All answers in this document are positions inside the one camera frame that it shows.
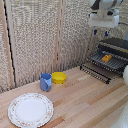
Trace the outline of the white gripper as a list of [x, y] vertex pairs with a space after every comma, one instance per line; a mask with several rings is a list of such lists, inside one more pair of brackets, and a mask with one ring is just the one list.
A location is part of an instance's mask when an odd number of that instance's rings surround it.
[[[119, 11], [117, 9], [99, 9], [97, 12], [92, 12], [89, 15], [89, 25], [94, 27], [114, 28], [119, 24]], [[97, 29], [94, 29], [94, 35], [97, 34]], [[108, 37], [109, 31], [105, 32], [105, 37]]]

